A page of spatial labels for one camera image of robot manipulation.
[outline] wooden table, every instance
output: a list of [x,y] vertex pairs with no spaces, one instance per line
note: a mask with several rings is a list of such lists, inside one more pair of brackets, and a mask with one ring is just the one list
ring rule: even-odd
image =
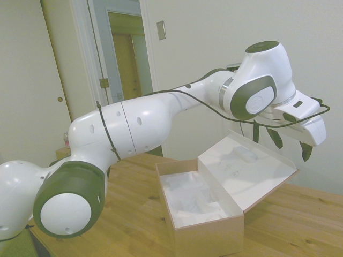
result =
[[[165,161],[142,154],[113,165],[103,212],[83,235],[31,232],[56,257],[171,257],[155,171]],[[342,257],[343,196],[282,186],[245,215],[244,251],[230,256]]]

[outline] round hole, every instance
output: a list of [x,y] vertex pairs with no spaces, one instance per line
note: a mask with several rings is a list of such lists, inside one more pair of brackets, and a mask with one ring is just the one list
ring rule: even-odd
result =
[[67,232],[68,234],[73,234],[73,231],[71,231],[71,229],[70,228],[65,228],[65,232]]
[[93,125],[90,125],[90,132],[91,132],[92,134],[94,134],[94,126],[93,126]]
[[139,126],[141,126],[141,118],[139,118],[139,117],[137,118],[137,123]]

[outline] dark green joint cap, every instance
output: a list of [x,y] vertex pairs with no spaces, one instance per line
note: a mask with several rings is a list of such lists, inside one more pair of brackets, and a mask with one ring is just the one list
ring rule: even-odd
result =
[[264,41],[264,42],[259,42],[256,44],[253,44],[252,46],[249,46],[245,52],[248,53],[254,53],[254,52],[263,52],[269,49],[272,49],[276,46],[278,46],[280,43],[277,41]]
[[[71,235],[57,235],[48,231],[41,221],[41,210],[52,197],[72,193],[82,196],[91,206],[88,224]],[[76,237],[89,230],[98,220],[105,203],[105,174],[96,166],[82,161],[68,161],[48,177],[39,189],[33,206],[33,217],[37,226],[46,234],[56,238]]]

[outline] open box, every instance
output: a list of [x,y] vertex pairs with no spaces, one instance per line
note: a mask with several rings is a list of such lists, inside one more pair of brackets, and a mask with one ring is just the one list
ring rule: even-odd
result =
[[290,160],[232,131],[197,159],[156,169],[176,257],[242,251],[244,213],[297,173]]

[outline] cable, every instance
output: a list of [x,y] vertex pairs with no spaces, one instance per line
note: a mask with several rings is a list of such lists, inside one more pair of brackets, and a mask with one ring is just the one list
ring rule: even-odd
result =
[[191,98],[193,98],[194,100],[198,101],[199,103],[203,104],[204,106],[208,107],[209,109],[211,109],[212,111],[214,111],[216,114],[218,114],[220,117],[224,118],[224,119],[227,119],[229,121],[232,121],[232,122],[240,122],[240,123],[247,123],[247,124],[256,124],[256,125],[259,125],[261,127],[268,127],[270,129],[279,129],[279,128],[282,128],[282,127],[288,127],[288,126],[292,126],[294,124],[297,124],[297,123],[300,123],[300,122],[303,122],[305,120],[308,120],[308,119],[312,119],[318,115],[321,115],[321,114],[324,114],[328,111],[330,111],[330,107],[327,106],[327,105],[324,105],[321,101],[319,101],[319,99],[315,99],[316,101],[319,102],[319,105],[320,107],[324,107],[326,108],[326,110],[322,111],[322,112],[319,112],[317,114],[313,114],[307,118],[304,118],[304,119],[300,119],[300,120],[297,120],[296,122],[291,122],[291,123],[288,123],[288,124],[285,124],[285,125],[277,125],[277,126],[273,126],[273,125],[265,125],[265,124],[262,124],[262,123],[257,123],[257,122],[248,122],[246,120],[239,120],[239,119],[232,119],[232,118],[229,118],[229,117],[226,117],[225,115],[221,114],[220,112],[218,112],[217,110],[215,110],[213,107],[211,107],[210,105],[208,105],[207,103],[203,102],[202,100],[196,98],[195,96],[189,94],[189,93],[186,93],[184,91],[180,91],[180,90],[175,90],[175,89],[169,89],[169,90],[161,90],[161,91],[157,91],[157,92],[152,92],[150,94],[147,94],[146,96],[148,95],[155,95],[155,94],[160,94],[160,93],[172,93],[172,92],[176,92],[176,93],[181,93],[181,94],[185,94]]

